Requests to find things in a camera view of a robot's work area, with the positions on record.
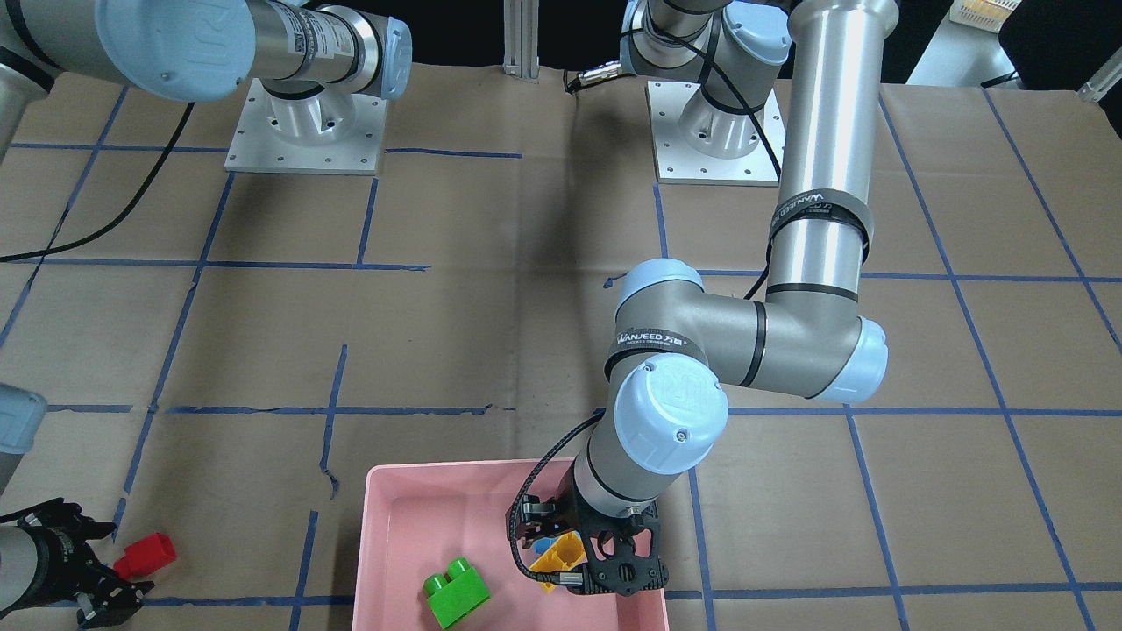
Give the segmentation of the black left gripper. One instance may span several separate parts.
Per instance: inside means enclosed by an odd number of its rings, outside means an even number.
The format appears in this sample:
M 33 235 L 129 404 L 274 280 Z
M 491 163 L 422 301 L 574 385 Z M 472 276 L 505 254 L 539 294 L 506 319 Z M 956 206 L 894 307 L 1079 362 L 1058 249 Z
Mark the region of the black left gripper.
M 513 542 L 527 549 L 545 536 L 576 531 L 596 539 L 606 531 L 606 516 L 590 507 L 577 490 L 574 474 L 565 472 L 557 494 L 548 500 L 521 493 L 513 503 Z

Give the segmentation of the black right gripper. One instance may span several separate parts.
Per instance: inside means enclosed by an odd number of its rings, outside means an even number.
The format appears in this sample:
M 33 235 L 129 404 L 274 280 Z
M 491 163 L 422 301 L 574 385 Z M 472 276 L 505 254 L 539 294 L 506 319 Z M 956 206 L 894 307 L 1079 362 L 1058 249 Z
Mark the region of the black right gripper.
M 68 603 L 80 630 L 128 622 L 145 604 L 146 584 L 125 579 L 90 545 L 116 528 L 64 499 L 4 514 L 1 615 Z

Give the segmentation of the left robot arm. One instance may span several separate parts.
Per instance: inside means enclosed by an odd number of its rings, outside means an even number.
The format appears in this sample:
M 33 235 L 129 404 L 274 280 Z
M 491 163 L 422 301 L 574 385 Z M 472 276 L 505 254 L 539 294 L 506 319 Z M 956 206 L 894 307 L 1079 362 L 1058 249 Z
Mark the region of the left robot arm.
M 888 336 L 859 312 L 884 48 L 898 1 L 632 1 L 620 68 L 690 82 L 712 115 L 684 136 L 714 150 L 718 118 L 756 132 L 778 184 L 753 287 L 710 292 L 693 264 L 657 257 L 620 276 L 604 364 L 607 404 L 557 494 L 528 479 L 505 519 L 515 551 L 576 532 L 656 531 L 663 492 L 721 438 L 727 387 L 855 404 L 881 386 Z

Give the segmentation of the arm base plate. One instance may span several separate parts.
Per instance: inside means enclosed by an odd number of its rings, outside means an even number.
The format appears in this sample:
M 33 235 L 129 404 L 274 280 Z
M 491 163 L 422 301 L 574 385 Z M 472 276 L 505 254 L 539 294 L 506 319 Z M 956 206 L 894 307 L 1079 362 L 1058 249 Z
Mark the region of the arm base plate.
M 252 174 L 374 176 L 389 109 L 380 97 L 334 89 L 285 99 L 252 80 L 224 167 Z
M 775 159 L 782 159 L 785 124 L 775 93 L 755 115 L 763 131 L 749 116 L 716 109 L 696 83 L 650 81 L 646 97 L 657 182 L 778 188 L 780 176 L 763 144 L 769 140 Z

